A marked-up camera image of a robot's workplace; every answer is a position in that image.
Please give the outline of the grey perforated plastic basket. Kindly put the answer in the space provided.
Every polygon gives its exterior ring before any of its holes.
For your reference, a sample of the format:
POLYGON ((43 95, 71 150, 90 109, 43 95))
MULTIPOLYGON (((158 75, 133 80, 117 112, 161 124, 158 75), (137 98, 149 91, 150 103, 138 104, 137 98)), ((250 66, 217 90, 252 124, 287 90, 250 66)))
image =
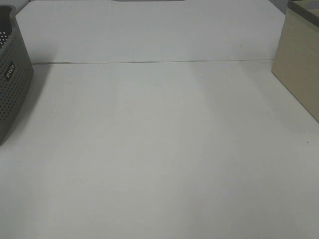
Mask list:
POLYGON ((12 5, 0 6, 1 142, 25 101, 34 73, 15 13, 15 7, 12 5))

